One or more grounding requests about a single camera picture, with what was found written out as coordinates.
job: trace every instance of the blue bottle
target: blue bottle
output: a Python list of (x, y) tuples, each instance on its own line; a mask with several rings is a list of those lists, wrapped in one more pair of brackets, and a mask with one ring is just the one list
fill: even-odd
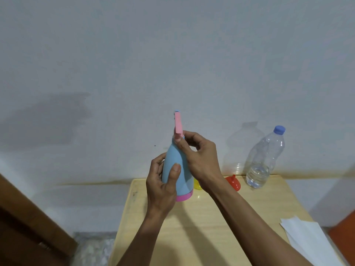
[[(180, 112), (175, 111), (175, 129), (174, 135), (180, 135), (184, 137), (182, 133), (182, 124)], [(193, 177), (187, 165), (186, 155), (175, 145), (174, 138), (171, 140), (171, 146), (169, 147), (163, 167), (162, 182), (166, 183), (168, 181), (169, 172), (171, 167), (179, 163), (181, 166), (181, 173), (176, 182), (176, 201), (185, 201), (192, 196), (193, 193)]]

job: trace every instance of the paper sheet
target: paper sheet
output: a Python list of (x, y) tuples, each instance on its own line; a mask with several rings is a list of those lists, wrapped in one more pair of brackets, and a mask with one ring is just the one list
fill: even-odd
[(343, 266), (317, 222), (281, 219), (291, 246), (314, 266)]

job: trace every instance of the pink cap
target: pink cap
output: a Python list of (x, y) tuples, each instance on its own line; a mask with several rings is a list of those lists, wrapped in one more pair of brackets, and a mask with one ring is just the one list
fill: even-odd
[(175, 111), (175, 129), (174, 133), (175, 134), (180, 134), (181, 137), (184, 137), (184, 134), (182, 132), (182, 124), (181, 124), (181, 116), (179, 111)]

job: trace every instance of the hand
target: hand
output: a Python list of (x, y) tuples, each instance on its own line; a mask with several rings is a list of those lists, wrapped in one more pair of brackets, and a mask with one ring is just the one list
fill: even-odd
[(180, 164), (176, 163), (170, 170), (168, 182), (162, 182), (162, 172), (166, 153), (152, 160), (147, 177), (148, 209), (147, 217), (165, 219), (176, 202), (176, 181), (181, 172)]
[[(223, 177), (218, 164), (216, 144), (198, 133), (184, 130), (184, 136), (185, 139), (175, 135), (175, 144), (185, 153), (191, 174), (205, 189), (206, 181)], [(196, 147), (197, 151), (193, 151), (190, 146)]]

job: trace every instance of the table top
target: table top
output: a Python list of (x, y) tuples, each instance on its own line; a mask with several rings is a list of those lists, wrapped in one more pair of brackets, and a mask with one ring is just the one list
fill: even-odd
[[(239, 193), (288, 242), (280, 219), (298, 216), (313, 221), (279, 175), (272, 175), (261, 189), (250, 188), (242, 177)], [(145, 216), (145, 179), (131, 183), (109, 266), (116, 266)], [(177, 202), (165, 219), (154, 248), (151, 265), (251, 265), (212, 198), (203, 190)]]

